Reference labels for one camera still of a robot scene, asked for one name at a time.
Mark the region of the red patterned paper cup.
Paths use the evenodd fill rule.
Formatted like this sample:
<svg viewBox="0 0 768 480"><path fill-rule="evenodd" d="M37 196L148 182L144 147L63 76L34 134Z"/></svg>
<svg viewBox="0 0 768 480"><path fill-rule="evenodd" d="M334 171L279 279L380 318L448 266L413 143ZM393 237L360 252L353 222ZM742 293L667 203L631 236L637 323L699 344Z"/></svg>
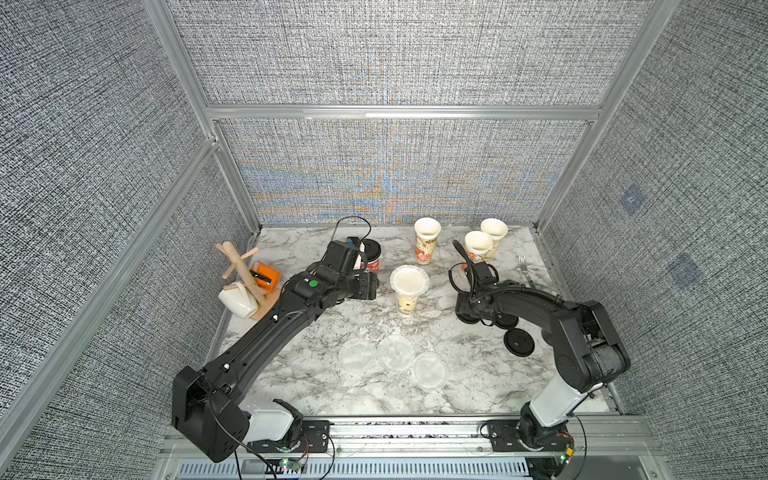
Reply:
<svg viewBox="0 0 768 480"><path fill-rule="evenodd" d="M380 259L382 254L381 245L372 239L364 239L362 241L362 250L366 255L367 265L366 271L378 273L380 269Z"/></svg>

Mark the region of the yellow patterned paper cup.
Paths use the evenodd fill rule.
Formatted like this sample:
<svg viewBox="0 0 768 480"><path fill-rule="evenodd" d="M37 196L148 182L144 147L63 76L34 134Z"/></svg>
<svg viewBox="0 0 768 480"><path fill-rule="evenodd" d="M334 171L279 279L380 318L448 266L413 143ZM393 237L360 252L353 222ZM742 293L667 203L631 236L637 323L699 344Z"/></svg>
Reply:
<svg viewBox="0 0 768 480"><path fill-rule="evenodd" d="M415 312L419 298L429 289L430 279L421 267L403 265L391 273L390 286L396 294L398 312L410 316Z"/></svg>

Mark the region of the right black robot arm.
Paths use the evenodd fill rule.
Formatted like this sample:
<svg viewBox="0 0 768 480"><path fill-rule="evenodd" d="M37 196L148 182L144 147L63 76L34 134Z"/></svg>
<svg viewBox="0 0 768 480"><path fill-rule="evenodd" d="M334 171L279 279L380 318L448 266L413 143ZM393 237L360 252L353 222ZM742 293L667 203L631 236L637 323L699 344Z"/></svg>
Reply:
<svg viewBox="0 0 768 480"><path fill-rule="evenodd" d="M578 303L499 278L495 267L464 263L469 288L457 291L455 313L467 324L482 323L506 330L505 347L518 357L535 349L531 335L519 328L524 319L541 329L553 351L556 374L533 400L520 410L519 442L541 450L555 436L567 433L566 423L593 391L629 370L629 354L606 308L599 302Z"/></svg>

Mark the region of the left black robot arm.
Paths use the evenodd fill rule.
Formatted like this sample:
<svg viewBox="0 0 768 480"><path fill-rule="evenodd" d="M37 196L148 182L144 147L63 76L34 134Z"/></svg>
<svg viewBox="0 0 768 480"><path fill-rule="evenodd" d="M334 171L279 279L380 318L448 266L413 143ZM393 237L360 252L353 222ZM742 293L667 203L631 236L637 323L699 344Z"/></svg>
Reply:
<svg viewBox="0 0 768 480"><path fill-rule="evenodd" d="M172 383L171 425L212 462L245 444L250 415L240 408L254 381L280 351L326 310L346 299L373 300L374 272L338 273L324 265L286 283L274 307L224 353Z"/></svg>

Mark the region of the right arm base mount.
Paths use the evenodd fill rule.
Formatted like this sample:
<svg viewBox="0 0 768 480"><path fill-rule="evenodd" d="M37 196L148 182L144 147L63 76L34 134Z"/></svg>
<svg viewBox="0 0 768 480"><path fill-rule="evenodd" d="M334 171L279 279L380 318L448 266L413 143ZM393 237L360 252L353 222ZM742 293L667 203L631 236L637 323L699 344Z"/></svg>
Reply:
<svg viewBox="0 0 768 480"><path fill-rule="evenodd" d="M490 420L478 429L480 436L491 443L497 453L544 452L557 455L561 460L574 453L574 438L565 423L542 427L533 420Z"/></svg>

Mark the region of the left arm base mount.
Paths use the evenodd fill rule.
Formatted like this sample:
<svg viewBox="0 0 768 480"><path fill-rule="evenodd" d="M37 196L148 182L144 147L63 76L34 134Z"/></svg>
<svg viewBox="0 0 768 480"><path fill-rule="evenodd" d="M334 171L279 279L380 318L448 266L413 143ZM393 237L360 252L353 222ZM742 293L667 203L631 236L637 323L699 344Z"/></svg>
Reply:
<svg viewBox="0 0 768 480"><path fill-rule="evenodd" d="M331 422L328 420L304 420L298 434L288 432L289 440L253 440L246 445L253 451L265 454L299 455L308 453L327 453Z"/></svg>

